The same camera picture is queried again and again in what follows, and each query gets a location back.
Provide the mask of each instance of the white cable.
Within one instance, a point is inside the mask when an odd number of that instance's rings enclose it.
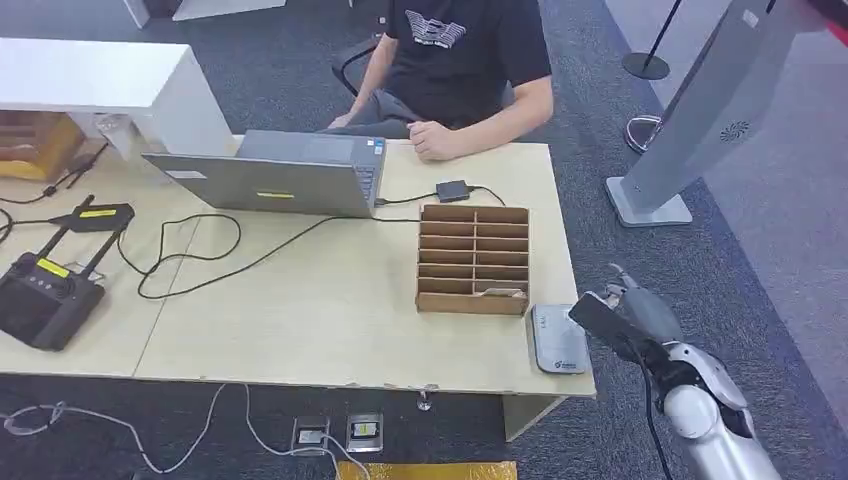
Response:
[[[156,465],[153,465],[153,462],[150,460],[150,457],[147,456],[147,453],[144,450],[144,446],[142,446],[142,444],[141,444],[141,438],[138,436],[138,432],[136,431],[135,427],[132,424],[127,423],[127,422],[120,420],[118,418],[103,414],[103,413],[98,413],[98,412],[86,410],[86,409],[83,409],[83,408],[69,407],[65,404],[65,402],[58,402],[55,405],[32,405],[32,406],[29,406],[29,407],[24,407],[24,408],[22,408],[22,409],[20,409],[16,412],[8,414],[8,415],[4,414],[4,413],[0,413],[0,418],[4,419],[3,420],[3,428],[6,429],[7,432],[9,432],[10,434],[12,434],[16,437],[28,437],[28,436],[32,436],[32,435],[38,435],[39,433],[44,432],[51,425],[58,422],[59,419],[62,417],[62,414],[65,413],[65,412],[75,412],[75,413],[81,413],[81,414],[84,414],[84,415],[91,415],[92,417],[97,417],[97,418],[100,418],[102,420],[107,420],[107,421],[116,423],[118,425],[122,425],[122,426],[128,428],[130,433],[132,433],[133,439],[135,440],[135,444],[138,447],[138,451],[139,451],[139,453],[141,453],[141,458],[144,459],[144,462],[147,464],[147,466],[151,470],[153,470],[154,472],[161,475],[161,474],[171,473],[174,470],[180,468],[188,460],[188,458],[191,456],[191,454],[194,453],[194,449],[197,448],[197,446],[200,444],[201,440],[203,440],[203,437],[206,436],[206,432],[209,430],[209,425],[212,423],[212,413],[215,411],[215,404],[218,402],[218,396],[221,394],[221,391],[224,390],[224,388],[227,385],[229,385],[229,384],[225,383],[225,384],[221,385],[220,387],[218,387],[218,390],[215,391],[215,395],[212,396],[212,402],[209,404],[209,411],[206,414],[206,424],[203,426],[203,430],[201,430],[200,434],[197,436],[197,439],[195,439],[194,443],[191,444],[191,447],[189,447],[189,449],[186,451],[185,455],[183,455],[183,458],[181,458],[180,461],[178,461],[176,464],[174,464],[174,466],[172,466],[170,468],[166,468],[166,469],[159,469],[159,468],[156,467]],[[330,450],[328,450],[326,448],[323,448],[323,447],[303,447],[303,448],[296,448],[296,449],[293,449],[293,450],[286,450],[284,452],[281,452],[279,450],[275,450],[275,449],[269,447],[265,442],[263,442],[262,439],[259,438],[259,435],[256,433],[256,430],[253,428],[253,423],[250,421],[250,387],[247,384],[244,384],[244,383],[242,384],[242,386],[244,387],[244,393],[245,393],[245,396],[246,396],[246,399],[247,399],[247,401],[245,402],[244,421],[245,421],[245,423],[247,423],[247,428],[250,430],[250,433],[253,435],[253,438],[256,440],[256,442],[263,449],[265,449],[269,453],[272,453],[274,455],[281,456],[281,457],[294,455],[296,453],[301,453],[301,452],[324,452],[324,453],[327,453],[327,454],[330,455],[330,458],[333,461],[333,471],[335,472],[336,480],[338,480],[340,478],[338,461],[336,460],[336,456],[333,454],[333,452],[331,452]],[[37,428],[18,427],[17,425],[15,425],[15,419],[16,418],[18,418],[19,416],[24,415],[26,413],[35,411],[35,410],[49,410],[50,411],[50,420],[48,421],[48,423],[41,425]],[[362,473],[365,475],[366,480],[371,480],[371,475],[368,473],[368,469],[365,468],[365,465],[363,465],[362,463],[356,461],[353,457],[351,457],[350,454],[344,448],[342,448],[341,444],[335,438],[333,438],[329,435],[325,435],[325,434],[322,434],[322,437],[326,437],[326,438],[330,439],[336,445],[336,447],[338,447],[339,450],[341,450],[342,453],[344,453],[344,455],[347,457],[348,460],[350,460],[353,464],[355,464],[357,467],[359,467],[360,470],[362,470]]]
[[[362,470],[362,473],[364,473],[364,474],[365,474],[365,480],[371,480],[371,474],[370,474],[370,473],[368,473],[368,469],[367,469],[367,468],[365,468],[365,465],[363,465],[362,463],[358,462],[355,458],[351,457],[351,456],[350,456],[350,453],[348,453],[348,452],[347,452],[347,450],[346,450],[346,449],[344,449],[344,448],[342,447],[342,445],[339,443],[339,441],[338,441],[338,440],[336,440],[335,438],[333,438],[333,437],[331,437],[331,436],[327,435],[326,433],[322,433],[322,434],[321,434],[321,436],[322,436],[322,437],[324,437],[324,438],[328,438],[331,442],[335,443],[335,444],[336,444],[336,446],[339,448],[339,450],[341,450],[341,451],[342,451],[342,453],[344,453],[344,454],[345,454],[345,457],[347,457],[347,459],[348,459],[348,460],[350,460],[350,462],[351,462],[351,463],[353,463],[354,465],[356,465],[357,467],[359,467],[359,469],[360,469],[360,470]]]

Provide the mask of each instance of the wooden compartment box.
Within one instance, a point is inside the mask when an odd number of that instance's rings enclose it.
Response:
[[[418,310],[524,314],[530,301],[529,220],[526,208],[425,205]]]

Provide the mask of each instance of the laptop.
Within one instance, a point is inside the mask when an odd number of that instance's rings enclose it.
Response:
[[[142,156],[215,208],[367,218],[377,199],[386,141],[248,130],[235,157]]]

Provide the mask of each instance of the gold mat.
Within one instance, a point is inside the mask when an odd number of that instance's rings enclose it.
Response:
[[[517,480],[515,462],[388,464],[366,463],[371,480]],[[350,462],[339,462],[342,480],[365,480],[359,468]]]

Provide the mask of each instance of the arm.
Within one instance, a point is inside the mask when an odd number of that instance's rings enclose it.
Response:
[[[547,122],[554,111],[551,77],[514,88],[515,102],[469,127],[449,130],[438,122],[410,124],[410,140],[421,160],[451,160],[509,143]]]
[[[371,60],[368,61],[368,68],[365,70],[365,78],[362,80],[362,86],[359,88],[359,95],[350,107],[350,111],[338,118],[330,124],[330,128],[344,127],[350,119],[362,108],[368,101],[371,93],[382,85],[386,74],[391,67],[397,50],[397,39],[386,34],[380,38],[377,48],[371,54]]]

